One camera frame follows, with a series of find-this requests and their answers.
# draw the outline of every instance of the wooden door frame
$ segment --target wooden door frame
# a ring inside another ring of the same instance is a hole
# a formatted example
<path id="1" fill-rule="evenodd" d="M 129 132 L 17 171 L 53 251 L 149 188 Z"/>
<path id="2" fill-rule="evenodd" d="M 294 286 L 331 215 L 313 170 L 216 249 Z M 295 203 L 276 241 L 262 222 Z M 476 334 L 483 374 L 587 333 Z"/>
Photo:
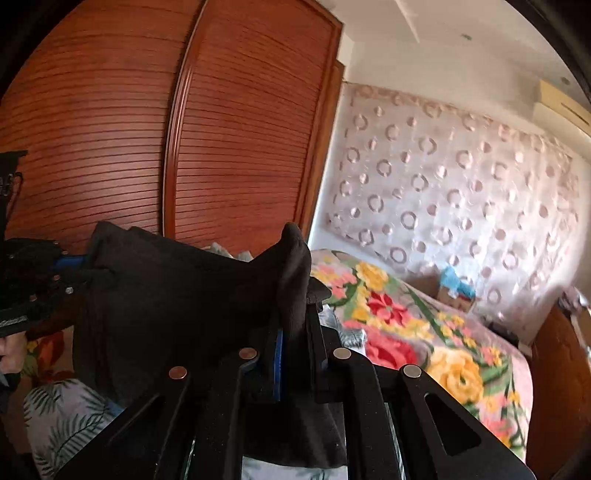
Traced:
<path id="1" fill-rule="evenodd" d="M 199 50 L 207 26 L 213 18 L 213 3 L 215 0 L 203 0 L 197 12 L 195 25 L 187 42 L 183 54 L 183 61 L 177 74 L 177 82 L 168 115 L 168 130 L 164 144 L 164 162 L 162 178 L 161 223 L 162 234 L 174 238 L 176 198 L 177 198 L 177 168 L 178 153 L 183 130 L 184 114 L 189 97 L 189 89 L 193 80 L 193 68 L 199 55 Z"/>
<path id="2" fill-rule="evenodd" d="M 297 219 L 297 224 L 300 227 L 302 235 L 306 239 L 310 236 L 312 220 L 314 218 L 314 212 L 316 211 L 316 202 L 318 201 L 320 184 L 322 183 L 322 175 L 324 173 L 324 166 L 326 165 L 326 157 L 329 152 L 330 139 L 335 124 L 336 109 L 339 103 L 340 88 L 343 84 L 344 72 L 345 65 L 338 60 L 335 60 L 333 62 L 330 81 L 327 88 L 320 131 L 314 149 L 310 178 L 306 188 L 300 190 L 300 194 L 303 194 L 304 196 L 304 204 L 301 215 Z"/>
<path id="3" fill-rule="evenodd" d="M 337 61 L 336 57 L 339 52 L 340 37 L 343 32 L 343 24 L 326 8 L 324 8 L 322 5 L 316 2 L 316 0 L 302 1 L 304 1 L 308 6 L 312 7 L 314 10 L 316 10 L 319 14 L 324 16 L 335 26 L 334 30 L 332 31 L 332 36 L 330 38 L 329 54 L 327 55 L 326 62 L 324 64 L 322 86 L 320 88 L 318 103 L 316 104 L 316 111 L 314 112 L 312 130 L 310 134 L 310 140 L 308 143 L 308 151 L 306 153 L 304 171 L 302 173 L 300 182 L 300 192 L 298 194 L 298 199 L 295 205 L 295 214 L 293 221 L 297 223 L 297 225 L 303 231 L 303 226 L 306 225 L 306 223 L 310 222 L 311 224 L 309 207 L 306 207 L 306 204 L 309 203 L 309 199 L 311 197 L 316 197 L 318 195 L 318 189 L 320 188 L 320 182 L 318 181 L 317 185 L 315 183 L 316 178 L 313 176 L 313 172 L 316 172 L 318 162 L 320 161 L 317 149 L 319 147 L 319 144 L 322 143 L 320 141 L 321 133 L 325 130 L 323 126 L 326 112 L 326 103 L 329 95 L 329 86 L 331 85 L 331 82 L 333 80 L 333 69 L 335 67 L 335 62 Z M 322 159 L 322 168 L 324 168 L 325 159 L 326 156 L 324 156 Z"/>

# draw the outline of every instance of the wooden nightstand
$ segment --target wooden nightstand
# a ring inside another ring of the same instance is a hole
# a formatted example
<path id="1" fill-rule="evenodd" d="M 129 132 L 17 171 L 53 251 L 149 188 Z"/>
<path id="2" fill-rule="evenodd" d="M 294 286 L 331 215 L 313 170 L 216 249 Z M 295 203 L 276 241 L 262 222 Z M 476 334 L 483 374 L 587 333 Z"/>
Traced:
<path id="1" fill-rule="evenodd" d="M 569 319 L 555 305 L 532 346 L 534 406 L 527 465 L 550 479 L 591 425 L 591 369 Z"/>

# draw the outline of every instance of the red flower pattern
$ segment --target red flower pattern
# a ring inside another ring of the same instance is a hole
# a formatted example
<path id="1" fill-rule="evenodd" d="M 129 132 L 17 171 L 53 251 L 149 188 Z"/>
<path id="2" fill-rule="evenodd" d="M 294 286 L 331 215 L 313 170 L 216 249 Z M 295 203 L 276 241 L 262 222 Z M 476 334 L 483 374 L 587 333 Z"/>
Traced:
<path id="1" fill-rule="evenodd" d="M 70 370 L 55 370 L 56 362 L 64 354 L 64 348 L 63 331 L 42 337 L 39 340 L 32 353 L 37 363 L 37 372 L 31 376 L 33 387 L 74 378 L 74 372 Z"/>
<path id="2" fill-rule="evenodd" d="M 385 321 L 388 325 L 392 322 L 404 326 L 408 318 L 408 310 L 385 293 L 372 292 L 367 301 L 371 313 Z"/>
<path id="3" fill-rule="evenodd" d="M 511 426 L 508 424 L 506 419 L 493 420 L 489 418 L 481 418 L 480 422 L 500 441 L 502 441 L 506 447 L 510 447 L 509 443 L 509 431 Z"/>
<path id="4" fill-rule="evenodd" d="M 368 334 L 365 354 L 374 365 L 398 370 L 406 364 L 416 364 L 417 355 L 407 342 L 398 340 L 376 327 L 348 320 L 343 324 L 346 328 L 361 328 Z"/>
<path id="5" fill-rule="evenodd" d="M 343 287 L 332 287 L 330 291 L 332 292 L 334 297 L 339 300 L 344 299 L 347 296 L 345 289 Z"/>

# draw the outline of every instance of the tropical leaf print fabric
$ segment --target tropical leaf print fabric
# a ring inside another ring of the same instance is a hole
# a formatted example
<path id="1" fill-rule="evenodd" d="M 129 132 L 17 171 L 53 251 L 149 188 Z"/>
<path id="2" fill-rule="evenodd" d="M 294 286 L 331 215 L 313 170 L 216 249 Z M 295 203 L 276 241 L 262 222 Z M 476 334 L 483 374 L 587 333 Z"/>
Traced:
<path id="1" fill-rule="evenodd" d="M 39 474 L 51 479 L 119 413 L 79 380 L 34 388 L 25 397 L 25 423 Z"/>

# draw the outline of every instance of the wooden furniture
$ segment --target wooden furniture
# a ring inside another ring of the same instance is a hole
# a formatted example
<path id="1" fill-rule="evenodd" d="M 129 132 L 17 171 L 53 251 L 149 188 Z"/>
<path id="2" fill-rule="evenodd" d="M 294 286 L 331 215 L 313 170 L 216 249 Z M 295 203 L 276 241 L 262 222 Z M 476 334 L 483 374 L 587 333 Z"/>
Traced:
<path id="1" fill-rule="evenodd" d="M 555 305 L 532 346 L 534 406 L 527 465 L 550 479 L 591 426 L 591 371 L 570 321 Z"/>
<path id="2" fill-rule="evenodd" d="M 0 150 L 30 152 L 8 236 L 81 252 L 110 220 L 257 254 L 305 229 L 341 29 L 314 0 L 83 0 L 0 104 Z"/>

